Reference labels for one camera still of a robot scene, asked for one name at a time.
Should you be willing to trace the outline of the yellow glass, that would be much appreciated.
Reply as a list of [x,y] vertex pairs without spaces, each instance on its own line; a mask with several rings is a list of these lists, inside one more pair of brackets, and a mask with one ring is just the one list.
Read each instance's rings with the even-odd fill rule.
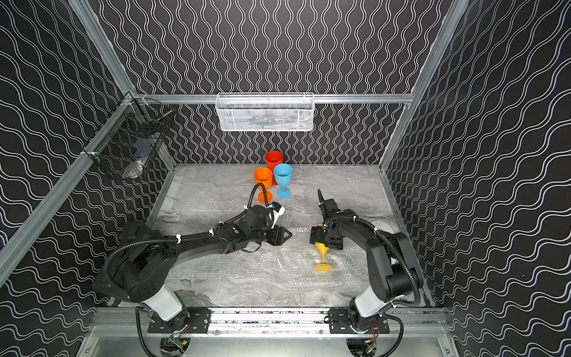
[[331,272],[334,267],[327,263],[327,253],[330,248],[326,247],[323,243],[316,243],[316,248],[321,254],[321,262],[314,266],[314,269],[318,272]]

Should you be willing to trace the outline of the bubble wrap of yellow glass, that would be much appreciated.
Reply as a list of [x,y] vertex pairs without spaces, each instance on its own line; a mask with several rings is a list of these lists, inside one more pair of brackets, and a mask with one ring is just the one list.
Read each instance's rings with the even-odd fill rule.
[[365,251],[350,239],[343,249],[330,249],[322,255],[309,242],[309,227],[291,229],[293,237],[284,245],[283,277],[292,285],[346,288],[358,294],[369,285]]

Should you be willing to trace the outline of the orange glass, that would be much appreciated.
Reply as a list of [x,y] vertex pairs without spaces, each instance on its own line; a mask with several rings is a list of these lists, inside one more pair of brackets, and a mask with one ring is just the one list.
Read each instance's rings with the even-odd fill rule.
[[254,172],[254,180],[257,184],[260,183],[263,185],[260,187],[260,193],[257,196],[258,201],[270,204],[273,199],[273,195],[270,192],[273,182],[273,172],[267,167],[259,168]]

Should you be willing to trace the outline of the blue glass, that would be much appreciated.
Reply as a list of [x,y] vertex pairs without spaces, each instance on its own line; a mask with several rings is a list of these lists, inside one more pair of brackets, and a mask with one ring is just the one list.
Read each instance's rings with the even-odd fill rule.
[[291,183],[293,167],[288,164],[280,164],[274,168],[274,178],[279,186],[277,196],[280,199],[288,199],[291,197],[291,190],[288,186]]

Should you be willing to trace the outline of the red wine glass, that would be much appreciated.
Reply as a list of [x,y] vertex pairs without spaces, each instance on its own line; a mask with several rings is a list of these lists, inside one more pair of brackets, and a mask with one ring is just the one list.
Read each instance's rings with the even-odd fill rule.
[[283,163],[283,154],[280,151],[271,151],[265,156],[266,166],[271,171],[274,171],[276,166]]

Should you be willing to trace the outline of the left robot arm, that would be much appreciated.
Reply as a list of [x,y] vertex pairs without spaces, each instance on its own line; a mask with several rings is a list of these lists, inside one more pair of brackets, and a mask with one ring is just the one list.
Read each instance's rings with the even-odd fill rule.
[[153,312],[154,319],[169,331],[180,332],[190,324],[190,317],[180,297],[166,284],[171,269],[187,260],[245,251],[251,242],[284,244],[292,235],[277,224],[284,212],[278,202],[248,203],[240,214],[197,234],[165,235],[143,222],[126,223],[92,288],[136,303]]

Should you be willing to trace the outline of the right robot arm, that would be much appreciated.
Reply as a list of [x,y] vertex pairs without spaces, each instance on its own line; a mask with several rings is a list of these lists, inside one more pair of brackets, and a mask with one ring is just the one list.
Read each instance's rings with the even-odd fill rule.
[[361,332],[389,309],[420,306],[423,278],[407,235],[388,233],[355,211],[340,209],[334,199],[324,199],[320,190],[318,200],[323,223],[312,228],[311,244],[342,250],[348,238],[366,253],[369,286],[349,303],[349,325]]

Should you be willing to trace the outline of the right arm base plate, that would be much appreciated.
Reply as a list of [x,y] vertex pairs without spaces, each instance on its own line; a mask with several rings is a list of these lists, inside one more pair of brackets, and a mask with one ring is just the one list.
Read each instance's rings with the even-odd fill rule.
[[368,318],[360,316],[356,309],[331,308],[327,312],[324,322],[329,326],[331,334],[389,334],[388,320],[379,314]]

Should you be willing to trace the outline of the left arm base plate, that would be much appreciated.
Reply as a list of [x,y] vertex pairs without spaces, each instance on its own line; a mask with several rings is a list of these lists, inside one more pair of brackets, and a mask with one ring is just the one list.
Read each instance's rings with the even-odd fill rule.
[[164,321],[157,312],[153,312],[147,332],[151,334],[207,333],[211,315],[212,311],[206,307],[186,307],[171,320]]

